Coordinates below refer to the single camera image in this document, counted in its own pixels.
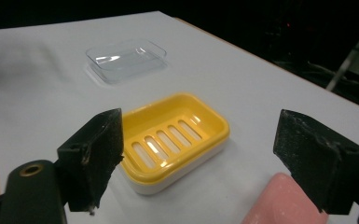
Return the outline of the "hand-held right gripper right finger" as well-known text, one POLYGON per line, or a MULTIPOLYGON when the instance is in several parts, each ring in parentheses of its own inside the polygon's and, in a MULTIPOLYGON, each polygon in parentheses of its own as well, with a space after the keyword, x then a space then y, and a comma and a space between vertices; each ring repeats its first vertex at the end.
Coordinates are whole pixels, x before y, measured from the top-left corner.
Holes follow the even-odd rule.
POLYGON ((359 205, 359 145, 307 115, 282 110, 273 153, 316 207, 347 215, 359 205))

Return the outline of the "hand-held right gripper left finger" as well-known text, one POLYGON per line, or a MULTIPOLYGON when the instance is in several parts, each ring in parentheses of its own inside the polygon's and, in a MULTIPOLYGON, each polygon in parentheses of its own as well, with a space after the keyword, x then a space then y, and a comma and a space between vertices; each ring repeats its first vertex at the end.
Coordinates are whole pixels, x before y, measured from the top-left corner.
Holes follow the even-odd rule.
POLYGON ((100 207, 123 150, 120 108, 95 115, 57 149, 62 196, 71 212, 92 214, 100 207))

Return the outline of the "pink soap bar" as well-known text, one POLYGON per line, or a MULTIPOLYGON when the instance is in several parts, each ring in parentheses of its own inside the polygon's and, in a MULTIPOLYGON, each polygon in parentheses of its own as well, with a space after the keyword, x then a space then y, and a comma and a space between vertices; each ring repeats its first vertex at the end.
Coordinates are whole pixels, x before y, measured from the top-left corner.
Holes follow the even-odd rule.
POLYGON ((327 224, 320 212, 290 176, 275 174, 244 217, 242 224, 327 224))

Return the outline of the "yellow soap dish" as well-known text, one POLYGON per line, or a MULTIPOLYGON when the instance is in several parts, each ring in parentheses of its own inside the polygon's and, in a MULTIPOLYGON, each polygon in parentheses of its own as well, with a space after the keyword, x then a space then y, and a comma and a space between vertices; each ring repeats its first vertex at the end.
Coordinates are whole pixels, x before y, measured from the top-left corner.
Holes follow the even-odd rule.
POLYGON ((179 92, 123 116, 124 160, 132 189, 158 193, 220 152, 228 122, 193 94, 179 92))

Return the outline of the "clear plastic soap dish lid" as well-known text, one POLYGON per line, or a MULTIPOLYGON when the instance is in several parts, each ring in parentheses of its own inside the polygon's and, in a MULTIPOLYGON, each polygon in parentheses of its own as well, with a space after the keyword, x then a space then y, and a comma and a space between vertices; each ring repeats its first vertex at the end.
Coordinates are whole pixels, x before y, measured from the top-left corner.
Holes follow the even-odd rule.
POLYGON ((163 70, 167 52, 147 39, 131 39, 86 51, 89 70, 103 83, 118 84, 163 70))

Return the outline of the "metal stand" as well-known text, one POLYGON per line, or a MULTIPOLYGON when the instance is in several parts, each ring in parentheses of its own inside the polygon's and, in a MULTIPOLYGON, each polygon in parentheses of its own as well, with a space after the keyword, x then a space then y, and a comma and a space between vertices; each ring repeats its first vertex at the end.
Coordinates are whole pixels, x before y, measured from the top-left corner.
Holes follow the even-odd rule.
POLYGON ((336 74, 332 77, 328 85, 326 86, 327 91, 332 91, 338 85, 338 82, 342 79, 342 77, 346 74, 346 72, 351 67, 352 63, 359 56, 359 40, 354 45, 354 47, 349 52, 348 56, 342 62, 336 74))

